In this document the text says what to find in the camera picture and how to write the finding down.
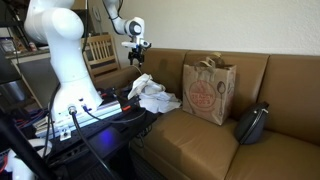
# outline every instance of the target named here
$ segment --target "crumpled white towel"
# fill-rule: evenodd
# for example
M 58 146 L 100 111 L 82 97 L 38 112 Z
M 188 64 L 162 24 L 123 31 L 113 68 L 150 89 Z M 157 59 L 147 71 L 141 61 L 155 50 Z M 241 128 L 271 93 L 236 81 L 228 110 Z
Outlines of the crumpled white towel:
M 152 76 L 143 74 L 133 82 L 128 99 L 139 95 L 140 106 L 152 113 L 166 113 L 179 108 L 181 101 L 172 93 L 166 93 L 165 87 L 152 81 Z

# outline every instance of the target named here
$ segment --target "paper bag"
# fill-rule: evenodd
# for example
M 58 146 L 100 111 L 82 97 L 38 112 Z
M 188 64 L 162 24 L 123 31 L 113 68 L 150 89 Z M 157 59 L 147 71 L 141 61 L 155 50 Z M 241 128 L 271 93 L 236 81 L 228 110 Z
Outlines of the paper bag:
M 182 109 L 218 125 L 230 114 L 236 75 L 236 66 L 221 60 L 204 57 L 183 70 Z

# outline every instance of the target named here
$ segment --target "brown couch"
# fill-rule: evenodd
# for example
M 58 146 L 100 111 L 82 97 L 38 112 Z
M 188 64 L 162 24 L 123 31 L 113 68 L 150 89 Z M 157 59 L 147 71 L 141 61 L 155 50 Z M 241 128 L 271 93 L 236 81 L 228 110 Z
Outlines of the brown couch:
M 183 64 L 210 51 L 150 49 L 141 70 L 182 99 Z M 222 52 L 237 65 L 230 118 L 210 123 L 176 109 L 163 114 L 133 149 L 168 179 L 320 179 L 320 57 Z M 128 67 L 100 86 L 121 87 L 139 76 Z M 239 145 L 233 131 L 255 102 L 270 104 L 260 140 Z

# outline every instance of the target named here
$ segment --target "table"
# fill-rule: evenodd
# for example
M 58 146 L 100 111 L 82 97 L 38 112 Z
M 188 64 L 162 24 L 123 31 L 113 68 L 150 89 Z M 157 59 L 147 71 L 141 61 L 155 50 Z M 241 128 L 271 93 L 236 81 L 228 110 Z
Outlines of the table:
M 128 143 L 150 126 L 157 119 L 157 114 L 138 108 L 122 119 L 129 120 L 141 114 L 143 116 L 127 124 L 110 124 L 108 120 L 104 120 L 81 128 L 99 156 L 115 166 L 115 171 L 122 175 L 122 179 L 135 179 L 136 176 L 128 152 Z M 76 132 L 73 133 L 72 138 L 66 141 L 51 140 L 55 148 L 49 159 L 50 168 L 60 176 L 68 176 L 68 179 L 84 176 L 98 164 Z

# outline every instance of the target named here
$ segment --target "chair backrest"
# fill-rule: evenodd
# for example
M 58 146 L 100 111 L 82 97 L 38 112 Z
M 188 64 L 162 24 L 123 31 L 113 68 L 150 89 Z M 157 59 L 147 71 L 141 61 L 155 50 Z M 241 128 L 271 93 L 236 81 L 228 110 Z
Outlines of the chair backrest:
M 109 34 L 88 37 L 83 57 L 94 84 L 102 81 L 107 73 L 120 69 L 114 42 Z

